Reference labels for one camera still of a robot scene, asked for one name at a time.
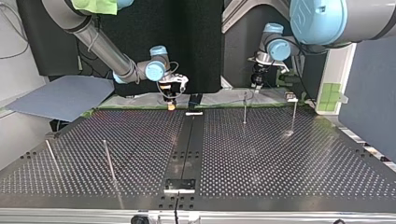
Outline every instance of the perforated metal plate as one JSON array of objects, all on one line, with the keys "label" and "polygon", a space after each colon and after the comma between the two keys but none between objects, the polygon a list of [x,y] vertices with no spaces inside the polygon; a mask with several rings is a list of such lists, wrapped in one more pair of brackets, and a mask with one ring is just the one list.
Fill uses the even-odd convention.
[{"label": "perforated metal plate", "polygon": [[[243,113],[96,112],[52,143],[56,161],[41,147],[1,171],[0,207],[396,213],[396,174],[326,119]],[[178,176],[194,194],[163,194]]]},{"label": "perforated metal plate", "polygon": [[[117,198],[129,208],[158,209],[182,123],[180,111],[98,111],[53,142],[56,161],[45,148],[25,155],[13,165],[14,171],[3,174],[0,204],[9,206],[1,203],[2,197],[26,196],[39,197],[39,202],[61,199],[62,207],[70,205],[64,198],[78,198],[92,207],[100,206],[92,200],[102,200],[108,208],[111,203],[106,199]],[[107,140],[117,182],[112,179],[103,140]],[[73,200],[71,206],[79,207]]]},{"label": "perforated metal plate", "polygon": [[326,119],[292,113],[250,109],[243,124],[243,109],[207,110],[194,208],[396,212],[396,174]]}]

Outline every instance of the black backdrop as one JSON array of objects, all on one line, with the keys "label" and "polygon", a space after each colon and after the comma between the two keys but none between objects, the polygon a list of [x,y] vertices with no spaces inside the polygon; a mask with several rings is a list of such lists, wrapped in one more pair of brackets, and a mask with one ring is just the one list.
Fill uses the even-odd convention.
[{"label": "black backdrop", "polygon": [[[190,79],[187,93],[220,90],[223,68],[221,14],[223,0],[135,0],[118,16],[103,16],[110,39],[136,62],[149,59],[149,49],[165,45],[178,73]],[[158,91],[155,83],[116,85],[116,94]]]}]

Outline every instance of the green cloth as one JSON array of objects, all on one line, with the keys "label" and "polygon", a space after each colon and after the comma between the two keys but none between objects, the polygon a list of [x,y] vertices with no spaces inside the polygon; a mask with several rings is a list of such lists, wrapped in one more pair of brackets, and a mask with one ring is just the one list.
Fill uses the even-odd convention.
[{"label": "green cloth", "polygon": [[73,7],[95,14],[117,15],[117,0],[72,0]]}]

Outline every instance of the vertical metal pin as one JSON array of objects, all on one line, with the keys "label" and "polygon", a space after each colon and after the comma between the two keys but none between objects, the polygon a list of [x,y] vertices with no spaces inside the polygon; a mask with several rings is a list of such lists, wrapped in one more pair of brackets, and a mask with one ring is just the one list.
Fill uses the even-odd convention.
[{"label": "vertical metal pin", "polygon": [[116,179],[116,174],[114,173],[113,162],[111,161],[110,151],[108,150],[108,146],[107,146],[107,141],[106,140],[103,140],[103,147],[105,148],[105,152],[106,152],[106,156],[107,156],[107,162],[108,162],[108,166],[110,167],[111,176],[113,177],[113,180],[117,180]]},{"label": "vertical metal pin", "polygon": [[244,124],[247,124],[247,111],[248,111],[248,107],[245,105]]},{"label": "vertical metal pin", "polygon": [[297,104],[298,104],[298,101],[294,103],[293,119],[296,118]]},{"label": "vertical metal pin", "polygon": [[245,99],[244,99],[244,124],[247,124],[247,112],[248,112],[248,94],[245,92]]},{"label": "vertical metal pin", "polygon": [[294,133],[294,122],[296,120],[296,113],[297,113],[297,104],[298,102],[294,103],[294,111],[293,111],[293,121],[291,122],[291,131]]},{"label": "vertical metal pin", "polygon": [[50,156],[52,157],[53,160],[56,160],[55,154],[53,154],[53,151],[52,151],[52,146],[50,145],[50,141],[46,140],[46,144],[47,144],[47,147],[49,149]]}]

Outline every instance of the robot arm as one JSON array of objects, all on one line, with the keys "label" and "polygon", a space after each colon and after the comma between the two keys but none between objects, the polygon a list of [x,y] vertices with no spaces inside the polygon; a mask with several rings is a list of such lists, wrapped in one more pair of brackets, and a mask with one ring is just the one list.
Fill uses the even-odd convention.
[{"label": "robot arm", "polygon": [[[75,10],[71,0],[42,0],[42,2],[49,15],[61,28],[75,35],[88,47],[89,51],[96,54],[113,70],[117,82],[138,83],[140,80],[149,79],[160,84],[167,83],[169,86],[169,82],[175,81],[181,83],[182,93],[186,89],[188,79],[180,78],[183,76],[170,72],[171,66],[166,47],[152,48],[151,60],[136,64],[123,54],[100,29],[95,27],[89,12]],[[174,99],[173,93],[170,92],[170,94],[169,99]]]},{"label": "robot arm", "polygon": [[395,24],[395,0],[291,0],[294,36],[283,36],[283,26],[268,23],[255,61],[286,67],[282,61],[304,53],[303,47],[326,49],[395,36]]}]

